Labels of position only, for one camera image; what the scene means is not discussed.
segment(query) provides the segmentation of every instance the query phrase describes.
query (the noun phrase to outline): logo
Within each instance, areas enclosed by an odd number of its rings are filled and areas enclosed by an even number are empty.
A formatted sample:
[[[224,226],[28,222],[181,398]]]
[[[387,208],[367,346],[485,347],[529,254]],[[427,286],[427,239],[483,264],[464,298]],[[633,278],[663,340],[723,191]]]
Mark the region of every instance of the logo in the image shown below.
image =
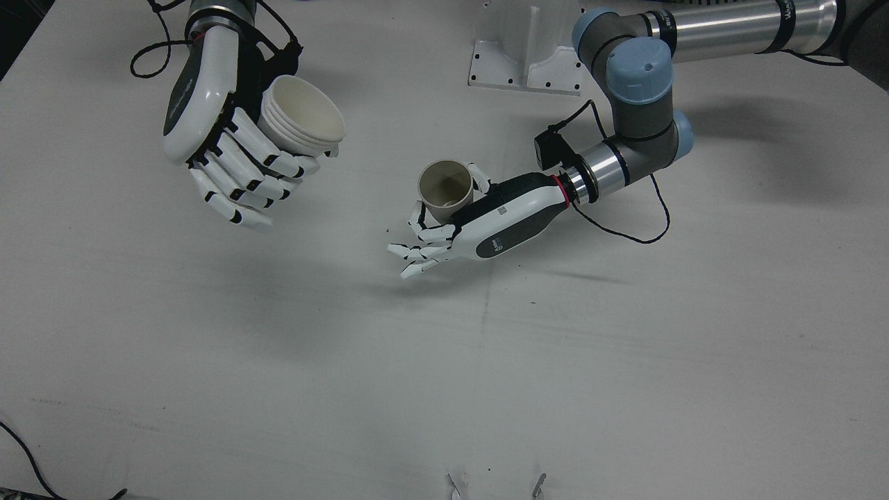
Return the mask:
[[[790,20],[790,18],[793,17],[793,2],[790,0],[783,0],[782,3],[784,4],[784,19]]]

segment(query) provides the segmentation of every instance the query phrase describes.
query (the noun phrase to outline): white paper cup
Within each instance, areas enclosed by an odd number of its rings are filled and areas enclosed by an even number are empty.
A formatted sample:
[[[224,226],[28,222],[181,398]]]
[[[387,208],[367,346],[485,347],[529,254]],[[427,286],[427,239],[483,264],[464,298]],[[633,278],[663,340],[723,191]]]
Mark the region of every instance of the white paper cup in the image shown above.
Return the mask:
[[[292,139],[284,131],[278,128],[279,125],[275,123],[274,117],[260,115],[260,119],[257,121],[256,125],[278,148],[285,151],[305,155],[307,157],[319,157],[324,154],[325,151],[332,149]]]
[[[429,213],[447,224],[454,212],[472,203],[472,174],[459,161],[436,161],[423,169],[417,190]]]
[[[318,148],[324,149],[330,149],[339,144],[338,141],[322,141],[320,139],[309,137],[306,134],[294,129],[284,121],[284,117],[282,117],[277,111],[274,110],[274,108],[271,107],[270,103],[268,104],[268,106],[263,104],[262,113],[265,116],[266,121],[274,123],[280,133],[295,141],[303,141]]]
[[[266,100],[286,125],[311,139],[340,142],[346,136],[346,123],[336,104],[302,78],[275,78],[263,94]]]

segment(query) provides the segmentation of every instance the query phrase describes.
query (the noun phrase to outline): black floor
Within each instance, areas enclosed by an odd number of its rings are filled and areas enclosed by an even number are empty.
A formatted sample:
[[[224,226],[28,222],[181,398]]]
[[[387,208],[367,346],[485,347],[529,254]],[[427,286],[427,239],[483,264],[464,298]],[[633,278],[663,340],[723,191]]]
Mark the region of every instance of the black floor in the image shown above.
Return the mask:
[[[55,0],[3,0],[0,3],[0,80],[31,38]]]

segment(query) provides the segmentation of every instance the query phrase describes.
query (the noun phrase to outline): metal bracket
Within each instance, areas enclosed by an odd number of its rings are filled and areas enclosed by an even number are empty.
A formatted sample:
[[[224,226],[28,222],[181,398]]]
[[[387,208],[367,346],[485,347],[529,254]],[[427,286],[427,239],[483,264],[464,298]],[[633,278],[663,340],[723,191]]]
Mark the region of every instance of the metal bracket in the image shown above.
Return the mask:
[[[584,68],[571,46],[577,0],[485,2],[469,85],[581,94]]]

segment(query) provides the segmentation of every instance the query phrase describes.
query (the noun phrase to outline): black cable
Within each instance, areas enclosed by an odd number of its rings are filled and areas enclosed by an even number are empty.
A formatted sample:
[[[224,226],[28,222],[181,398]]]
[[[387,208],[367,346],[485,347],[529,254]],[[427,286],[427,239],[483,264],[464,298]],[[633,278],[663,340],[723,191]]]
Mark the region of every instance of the black cable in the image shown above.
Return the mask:
[[[163,42],[158,42],[156,44],[151,44],[147,47],[144,47],[144,48],[140,49],[138,52],[136,52],[135,55],[132,56],[132,59],[130,60],[130,74],[133,75],[134,77],[137,77],[137,78],[153,78],[153,77],[156,77],[157,75],[160,75],[161,73],[164,72],[167,65],[170,64],[170,58],[172,57],[171,47],[173,45],[192,44],[191,40],[172,40],[170,37],[170,29],[167,28],[166,21],[164,21],[164,16],[161,15],[161,12],[169,11],[173,7],[184,4],[186,0],[172,0],[169,4],[159,4],[157,2],[157,0],[147,0],[147,1],[148,1],[148,5],[151,6],[151,11],[154,12],[157,15],[157,18],[161,21],[161,27],[164,28],[164,36],[166,37],[166,40]],[[284,31],[287,32],[287,36],[290,38],[290,41],[295,42],[296,45],[300,45],[300,42],[297,39],[296,34],[293,33],[293,30],[284,21],[284,18],[282,18],[280,16],[280,14],[275,12],[275,9],[272,9],[271,6],[269,6],[265,2],[265,0],[256,0],[256,3],[259,4],[260,6],[262,6],[262,8],[265,9],[265,11],[268,12],[268,14],[270,16],[272,16],[278,22],[278,24],[281,25],[282,28],[284,28]],[[259,42],[262,42],[264,45],[266,45],[270,51],[272,51],[274,53],[279,53],[282,51],[282,49],[277,48],[277,46],[275,46],[275,44],[272,43],[272,41],[269,40],[267,36],[265,36],[261,31],[256,29],[256,27],[245,26],[244,23],[239,23],[239,25],[241,26],[241,28],[244,28],[245,31],[249,31]],[[154,51],[155,49],[159,49],[161,47],[166,47],[166,49],[167,49],[167,54],[166,54],[166,57],[164,58],[164,64],[162,64],[161,67],[157,71],[154,71],[152,73],[137,73],[136,72],[136,61],[139,60],[139,58],[142,57],[143,55],[145,55],[151,51]]]
[[[50,488],[50,485],[46,484],[46,480],[44,480],[44,475],[40,473],[40,468],[37,467],[37,460],[34,459],[34,455],[31,454],[31,450],[28,448],[28,445],[25,444],[25,441],[21,440],[18,434],[15,433],[12,429],[9,428],[8,425],[0,421],[0,428],[3,428],[4,431],[9,432],[9,435],[15,440],[15,442],[19,443],[21,449],[25,450],[25,455],[28,457],[28,461],[31,462],[31,468],[34,469],[34,475],[37,476],[37,481],[40,482],[40,486],[44,487],[47,493],[50,494],[52,498],[55,500],[68,500],[64,496],[59,496],[55,491]],[[112,496],[109,500],[119,500],[120,497],[126,495],[126,488],[117,492],[116,495]]]
[[[593,109],[593,116],[596,117],[596,125],[599,127],[599,133],[602,134],[602,138],[604,139],[605,137],[607,137],[607,134],[605,133],[605,129],[602,127],[602,118],[599,117],[599,110],[596,108],[596,103],[593,102],[592,99],[590,99],[589,101],[584,103],[580,109],[578,109],[577,111],[574,111],[574,114],[572,114],[568,118],[562,120],[561,122],[559,122],[555,125],[550,125],[547,128],[553,132],[558,132],[558,131],[562,130],[568,124],[570,124],[572,121],[574,121],[574,119],[576,117],[579,117],[581,115],[581,113],[583,112],[583,110],[586,109],[587,107],[591,107]]]
[[[142,48],[130,59],[130,74],[137,78],[154,78],[157,75],[160,75],[164,72],[167,65],[170,64],[170,57],[172,56],[172,47],[173,45],[188,45],[191,44],[191,40],[171,40],[170,38],[170,29],[167,28],[166,22],[164,21],[164,16],[161,15],[163,11],[169,11],[173,7],[183,4],[185,0],[173,0],[169,4],[159,4],[156,0],[148,0],[148,4],[151,5],[151,11],[157,15],[157,18],[161,21],[161,26],[164,28],[164,35],[166,36],[166,41],[158,42],[156,44],[151,44],[147,47]],[[143,55],[161,47],[167,48],[167,55],[164,59],[164,64],[161,65],[160,69],[153,73],[137,73],[136,72],[136,61],[139,60]]]
[[[815,59],[815,58],[811,57],[814,55],[817,55],[820,57],[830,57],[827,54],[820,54],[820,53],[801,54],[801,53],[796,53],[796,52],[793,52],[790,50],[783,50],[781,52],[786,52],[794,57],[804,60],[805,62],[811,62],[812,64],[817,64],[819,66],[849,66],[849,63],[843,62],[841,60],[836,60],[836,61],[834,61],[834,60],[820,60],[820,59]]]
[[[667,208],[667,204],[664,203],[664,198],[663,198],[663,196],[661,195],[661,188],[658,186],[658,182],[654,179],[654,174],[652,173],[651,175],[649,175],[649,177],[652,178],[652,184],[654,184],[654,192],[657,193],[657,195],[658,195],[658,201],[661,202],[661,206],[662,206],[663,209],[664,209],[664,216],[667,218],[667,226],[664,228],[663,231],[661,231],[661,234],[659,234],[658,236],[656,236],[656,237],[654,237],[654,238],[652,238],[652,239],[639,239],[639,238],[636,238],[636,237],[634,237],[634,236],[630,236],[629,234],[624,234],[624,233],[619,232],[619,231],[616,231],[616,230],[608,229],[608,228],[606,228],[605,226],[603,226],[602,224],[600,224],[600,223],[594,221],[592,218],[589,217],[589,215],[586,215],[585,213],[581,212],[581,210],[580,210],[580,208],[577,206],[577,203],[576,203],[576,202],[572,202],[572,203],[571,203],[571,206],[573,206],[573,207],[574,207],[574,210],[575,210],[578,214],[580,214],[581,217],[583,217],[584,219],[586,219],[587,222],[593,224],[594,226],[596,226],[597,228],[599,228],[599,229],[605,231],[605,232],[608,233],[608,234],[613,234],[614,236],[620,236],[620,237],[622,237],[622,238],[626,238],[626,239],[628,239],[628,240],[630,240],[630,241],[635,241],[635,242],[637,242],[637,243],[641,243],[642,245],[650,245],[651,243],[654,243],[655,241],[657,241],[657,240],[663,238],[663,236],[664,236],[665,234],[667,234],[667,231],[669,230],[670,219],[669,219],[669,209]]]
[[[589,101],[587,101],[583,106],[581,106],[580,109],[578,109],[577,111],[574,111],[574,114],[572,114],[572,115],[569,116],[568,118],[562,120],[561,122],[559,122],[559,123],[557,123],[557,124],[555,124],[555,125],[550,125],[550,126],[547,127],[547,128],[548,128],[550,131],[552,131],[552,132],[558,132],[559,130],[565,128],[566,125],[568,125],[568,124],[570,124],[572,121],[574,121],[574,119],[575,119],[576,117],[579,117],[579,116],[581,115],[581,113],[583,112],[583,110],[586,109],[586,108],[591,108],[591,109],[593,110],[593,116],[596,117],[596,126],[599,128],[599,133],[602,134],[602,139],[603,139],[603,140],[604,140],[604,139],[607,139],[607,138],[608,138],[608,134],[605,133],[605,128],[602,126],[602,118],[599,116],[599,110],[598,110],[597,107],[596,107],[596,103],[593,102],[592,99],[590,99]],[[664,228],[663,231],[661,231],[661,234],[659,234],[658,236],[656,236],[656,237],[654,237],[654,238],[652,238],[652,239],[640,239],[640,238],[636,238],[636,237],[634,237],[634,236],[630,236],[629,234],[624,234],[624,233],[619,232],[619,231],[616,231],[616,230],[608,229],[608,228],[606,228],[605,226],[603,226],[602,224],[600,224],[600,223],[594,221],[591,217],[589,217],[589,215],[586,215],[585,213],[583,213],[583,212],[580,210],[580,208],[577,206],[577,203],[576,203],[576,202],[572,202],[572,203],[571,203],[571,206],[573,206],[573,207],[574,207],[574,210],[575,210],[578,214],[580,214],[581,217],[583,217],[584,219],[586,219],[587,222],[593,224],[594,226],[596,226],[597,228],[599,228],[599,229],[605,231],[605,232],[608,233],[608,234],[613,234],[614,236],[620,236],[620,237],[622,237],[622,238],[629,239],[630,241],[635,241],[635,242],[637,242],[637,243],[641,243],[642,245],[650,245],[651,243],[654,243],[655,241],[658,241],[659,239],[663,238],[663,236],[664,236],[665,234],[667,234],[667,231],[669,230],[669,225],[670,225],[670,218],[669,218],[669,209],[667,208],[667,204],[664,202],[664,198],[663,198],[663,196],[661,195],[661,187],[658,186],[658,182],[657,182],[656,179],[654,179],[654,174],[653,174],[653,173],[652,173],[651,175],[649,175],[649,177],[652,178],[652,184],[654,184],[654,192],[657,193],[657,195],[658,195],[658,201],[661,202],[661,206],[662,206],[663,209],[664,209],[664,216],[667,218],[667,226]]]
[[[276,21],[278,21],[278,24],[280,24],[280,25],[284,28],[284,31],[287,32],[287,36],[288,36],[291,40],[294,40],[294,41],[296,41],[297,43],[299,42],[299,41],[296,39],[296,35],[293,33],[293,30],[290,29],[290,26],[288,26],[287,23],[284,22],[284,19],[283,19],[280,15],[278,15],[277,12],[275,12],[275,9],[272,9],[270,6],[268,6],[268,4],[266,4],[265,0],[256,0],[256,3],[259,4],[259,5],[261,5],[262,8],[265,9],[266,12],[268,12],[268,14],[269,14],[270,16],[272,16],[273,18],[275,18]]]

